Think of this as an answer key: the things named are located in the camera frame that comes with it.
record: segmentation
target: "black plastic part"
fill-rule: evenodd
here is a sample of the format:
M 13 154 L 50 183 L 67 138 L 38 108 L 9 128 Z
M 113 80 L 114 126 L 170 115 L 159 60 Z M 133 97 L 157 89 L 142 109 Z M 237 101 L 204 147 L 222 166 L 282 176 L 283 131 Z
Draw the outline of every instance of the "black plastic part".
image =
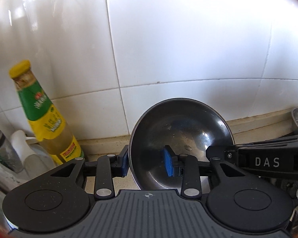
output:
M 196 157 L 191 155 L 179 157 L 181 160 L 184 160 L 184 175 L 181 184 L 181 196 L 187 199 L 200 199 L 202 196 L 202 188 L 198 160 Z M 195 189 L 199 193 L 196 195 L 187 195 L 186 191 L 188 189 Z
M 98 191 L 101 189 L 108 189 L 111 191 L 109 195 L 100 195 Z M 98 158 L 98 165 L 96 170 L 96 178 L 94 185 L 94 197 L 96 200 L 110 199 L 115 196 L 114 184 L 112 181 L 110 157 L 107 155 Z
M 129 169 L 128 162 L 128 145 L 125 145 L 120 154 L 116 157 L 114 163 L 110 164 L 111 173 L 114 177 L 127 176 Z
M 209 146 L 219 157 L 258 176 L 298 180 L 298 135 L 230 146 Z
M 13 189 L 2 203 L 5 217 L 32 233 L 56 232 L 77 223 L 90 206 L 87 193 L 77 185 L 84 164 L 84 159 L 73 159 Z
M 212 168 L 210 162 L 198 161 L 198 165 L 200 176 L 211 176 Z
M 96 176 L 97 161 L 86 162 L 84 167 L 84 176 Z
M 283 190 L 224 160 L 210 163 L 216 176 L 206 205 L 218 221 L 249 233 L 286 228 L 294 207 Z
M 285 231 L 243 234 L 223 227 L 201 202 L 181 198 L 175 190 L 121 190 L 117 197 L 97 201 L 86 218 L 53 234 L 27 234 L 17 238 L 287 238 Z

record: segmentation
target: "tile grout line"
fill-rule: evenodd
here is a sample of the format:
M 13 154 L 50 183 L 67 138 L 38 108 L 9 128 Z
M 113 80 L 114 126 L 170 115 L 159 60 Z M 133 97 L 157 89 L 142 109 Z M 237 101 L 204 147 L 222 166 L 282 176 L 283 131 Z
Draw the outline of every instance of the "tile grout line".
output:
M 271 10 L 272 10 L 273 6 L 274 6 L 274 0 L 272 0 Z M 253 114 L 253 111 L 254 111 L 254 108 L 255 108 L 255 105 L 256 105 L 256 101 L 257 101 L 257 97 L 258 97 L 258 94 L 259 94 L 259 90 L 261 88 L 261 83 L 262 83 L 262 80 L 263 80 L 263 76 L 264 76 L 264 72 L 265 72 L 265 69 L 266 69 L 266 66 L 267 66 L 268 56 L 269 56 L 269 52 L 270 52 L 271 40 L 272 40 L 272 37 L 273 37 L 273 22 L 274 22 L 274 13 L 272 14 L 272 19 L 271 19 L 271 23 L 270 23 L 269 41 L 268 41 L 268 47 L 267 47 L 267 53 L 266 53 L 266 58 L 265 58 L 265 62 L 264 62 L 264 67 L 263 67 L 263 71 L 261 73 L 261 81 L 259 82 L 259 86 L 258 86 L 258 89 L 257 89 L 257 92 L 256 92 L 256 96 L 255 96 L 253 105 L 252 105 L 251 110 L 248 113 L 247 117 L 250 117 L 250 115 Z
M 51 101 L 53 102 L 54 100 L 57 100 L 57 99 L 63 99 L 63 98 L 67 98 L 67 97 L 74 97 L 74 96 L 80 96 L 80 95 L 85 95 L 85 94 L 90 94 L 90 93 L 108 91 L 108 90 L 113 90 L 113 89 L 130 88 L 130 87 L 138 87 L 138 86 L 151 86 L 151 85 L 159 85 L 159 84 L 167 84 L 167 83 L 214 81 L 214 80 L 281 80 L 281 81 L 298 81 L 296 79 L 272 79 L 272 78 L 268 78 L 268 79 L 265 79 L 265 78 L 263 78 L 263 79 L 262 78 L 226 78 L 226 79 L 174 81 L 174 82 L 163 82 L 163 83 L 141 84 L 141 85 L 124 86 L 124 87 L 114 87 L 114 88 L 108 88 L 108 89 L 102 89 L 102 90 L 90 91 L 90 92 L 79 93 L 79 94 L 74 94 L 74 95 L 68 95 L 68 96 L 64 96 L 64 97 L 53 98 L 53 99 L 51 99 Z M 0 113 L 4 113 L 6 111 L 14 110 L 14 109 L 17 109 L 17 108 L 22 108 L 22 106 L 14 107 L 14 108 L 7 109 L 7 110 L 2 110 Z
M 116 64 L 116 57 L 115 57 L 115 51 L 114 51 L 114 44 L 112 42 L 112 35 L 111 35 L 111 27 L 110 27 L 110 21 L 109 21 L 109 12 L 108 12 L 108 3 L 107 3 L 107 0 L 105 0 L 105 2 L 106 2 L 106 10 L 107 10 L 107 19 L 108 19 L 108 26 L 109 26 L 110 41 L 111 41 L 111 49 L 112 49 L 112 53 L 113 53 L 113 56 L 114 56 L 114 64 L 115 64 L 115 69 L 116 69 L 116 77 L 117 77 L 117 82 L 118 82 L 120 99 L 121 99 L 121 103 L 123 104 L 123 110 L 124 110 L 124 115 L 125 115 L 127 130 L 128 130 L 128 135 L 130 135 L 129 126 L 128 126 L 128 122 L 127 122 L 126 111 L 125 111 L 125 106 L 124 106 L 124 101 L 123 101 L 123 96 L 121 94 L 121 88 L 120 88 L 120 83 L 119 83 L 118 70 L 117 70 L 117 64 Z
M 274 6 L 274 0 L 272 0 L 272 5 L 271 5 L 271 11 L 273 12 L 273 6 Z M 268 48 L 267 48 L 267 54 L 266 54 L 266 58 L 265 58 L 265 62 L 264 62 L 264 68 L 263 71 L 261 73 L 261 79 L 263 79 L 264 76 L 264 72 L 267 66 L 267 62 L 268 62 L 268 57 L 269 57 L 269 52 L 270 52 L 270 47 L 271 47 L 271 41 L 273 38 L 273 23 L 274 23 L 274 13 L 272 13 L 272 19 L 271 19 L 271 24 L 270 24 L 270 33 L 269 33 L 269 41 L 268 41 Z
M 184 81 L 170 81 L 170 82 L 159 82 L 159 83 L 147 83 L 139 85 L 123 86 L 120 88 L 138 87 L 138 86 L 151 86 L 160 85 L 166 83 L 179 83 L 179 82 L 199 82 L 199 81 L 220 81 L 220 80 L 281 80 L 281 81 L 298 81 L 297 79 L 278 79 L 278 78 L 221 78 L 221 79 L 196 79 L 196 80 L 184 80 Z

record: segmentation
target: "beige countertop edge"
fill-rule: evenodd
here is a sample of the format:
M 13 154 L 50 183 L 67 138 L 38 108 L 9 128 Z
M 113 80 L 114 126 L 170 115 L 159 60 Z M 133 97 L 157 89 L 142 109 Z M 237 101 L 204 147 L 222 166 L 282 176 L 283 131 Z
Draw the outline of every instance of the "beige countertop edge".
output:
M 236 144 L 269 140 L 281 137 L 292 132 L 292 108 L 228 121 L 228 125 L 234 135 Z M 120 136 L 113 138 L 79 140 L 79 143 L 90 157 L 91 155 L 118 154 L 124 145 L 129 144 L 130 136 Z

